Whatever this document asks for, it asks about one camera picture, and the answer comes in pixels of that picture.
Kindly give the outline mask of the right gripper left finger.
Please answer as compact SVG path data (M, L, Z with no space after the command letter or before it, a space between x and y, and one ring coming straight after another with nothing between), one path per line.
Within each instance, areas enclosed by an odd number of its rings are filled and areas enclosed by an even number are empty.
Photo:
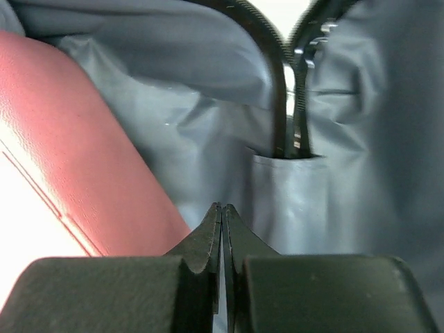
M19 276L2 332L211 332L221 206L159 257L44 258Z

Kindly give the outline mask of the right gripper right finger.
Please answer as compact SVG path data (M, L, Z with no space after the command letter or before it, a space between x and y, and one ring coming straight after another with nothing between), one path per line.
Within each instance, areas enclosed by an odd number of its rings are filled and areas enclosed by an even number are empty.
M437 332L396 257L281 255L238 211L221 213L229 332Z

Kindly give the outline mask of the pink cosmetic case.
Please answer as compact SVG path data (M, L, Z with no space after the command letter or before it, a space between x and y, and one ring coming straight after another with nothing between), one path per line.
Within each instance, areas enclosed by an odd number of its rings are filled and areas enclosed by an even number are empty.
M84 255L162 255L190 232L84 70L6 31L1 144Z

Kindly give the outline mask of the white kids suitcase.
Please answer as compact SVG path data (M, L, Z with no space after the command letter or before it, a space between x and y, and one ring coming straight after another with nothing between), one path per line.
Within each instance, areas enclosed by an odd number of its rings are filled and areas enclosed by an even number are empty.
M287 41L247 1L2 1L4 31L84 70L189 234L218 203L281 255L396 257L443 331L442 1L316 1ZM36 260L162 255L82 254L1 144L1 312Z

